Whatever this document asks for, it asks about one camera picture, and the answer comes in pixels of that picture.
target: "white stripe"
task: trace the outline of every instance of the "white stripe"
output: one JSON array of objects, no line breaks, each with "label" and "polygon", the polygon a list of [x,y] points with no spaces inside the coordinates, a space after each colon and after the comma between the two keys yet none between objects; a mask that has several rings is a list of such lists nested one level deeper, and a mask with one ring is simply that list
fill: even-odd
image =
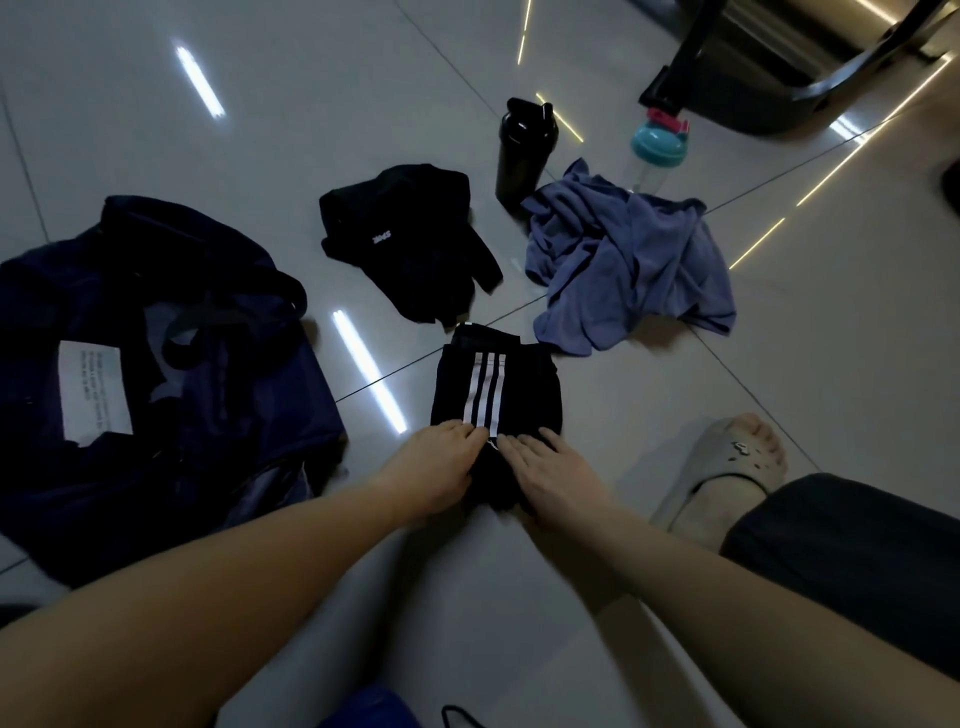
[{"label": "white stripe", "polygon": [[477,352],[473,359],[473,378],[470,380],[470,392],[467,395],[467,404],[464,405],[464,422],[476,423],[473,421],[473,401],[477,397],[477,388],[480,386],[480,374],[483,372],[483,352]]},{"label": "white stripe", "polygon": [[496,390],[493,392],[493,412],[490,423],[490,436],[496,437],[496,429],[500,426],[500,399],[503,397],[503,379],[506,374],[507,354],[502,354],[497,362]]},{"label": "white stripe", "polygon": [[493,372],[496,370],[496,363],[500,360],[500,354],[493,355],[493,361],[488,359],[490,367],[487,370],[487,378],[484,379],[483,396],[480,398],[480,406],[477,407],[477,421],[474,423],[479,426],[487,426],[487,400],[490,398],[490,382],[493,379]]}]

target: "hand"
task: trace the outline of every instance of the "hand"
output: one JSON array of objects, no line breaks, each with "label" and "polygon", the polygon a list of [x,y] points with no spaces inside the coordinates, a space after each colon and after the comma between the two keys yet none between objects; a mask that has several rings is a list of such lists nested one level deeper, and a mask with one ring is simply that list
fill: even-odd
[{"label": "hand", "polygon": [[460,500],[468,472],[490,438],[485,427],[457,420],[415,432],[372,478],[395,499],[400,522],[439,513]]},{"label": "hand", "polygon": [[583,455],[553,430],[541,427],[540,434],[552,448],[530,435],[496,438],[538,518],[563,526],[578,512],[607,503],[607,486]]}]

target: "white label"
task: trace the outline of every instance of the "white label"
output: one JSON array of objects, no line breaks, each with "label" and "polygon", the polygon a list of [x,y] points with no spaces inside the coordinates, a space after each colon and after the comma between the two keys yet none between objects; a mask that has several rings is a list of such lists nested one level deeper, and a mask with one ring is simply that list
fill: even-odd
[{"label": "white label", "polygon": [[104,432],[133,435],[119,349],[61,341],[57,372],[65,440],[85,448]]}]

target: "shaker bottle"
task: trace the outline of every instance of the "shaker bottle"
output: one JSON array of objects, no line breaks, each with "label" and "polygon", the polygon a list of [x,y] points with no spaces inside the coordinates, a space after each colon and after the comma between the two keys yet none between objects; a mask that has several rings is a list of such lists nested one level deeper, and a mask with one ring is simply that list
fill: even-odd
[{"label": "shaker bottle", "polygon": [[533,194],[558,134],[552,104],[541,106],[517,98],[507,102],[496,168],[496,199],[501,205],[514,211]]},{"label": "shaker bottle", "polygon": [[631,192],[655,194],[674,167],[686,159],[690,124],[660,109],[648,109],[647,121],[630,140],[630,161],[623,186]]}]

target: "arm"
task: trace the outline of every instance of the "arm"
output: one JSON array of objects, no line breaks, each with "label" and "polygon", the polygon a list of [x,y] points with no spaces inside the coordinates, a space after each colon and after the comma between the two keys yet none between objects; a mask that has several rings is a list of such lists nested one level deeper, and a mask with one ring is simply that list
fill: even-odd
[{"label": "arm", "polygon": [[960,686],[808,599],[609,502],[559,436],[499,438],[542,520],[597,553],[740,718],[763,728],[955,725]]},{"label": "arm", "polygon": [[455,503],[488,433],[413,435],[370,481],[118,571],[0,632],[0,724],[196,725],[361,556]]}]

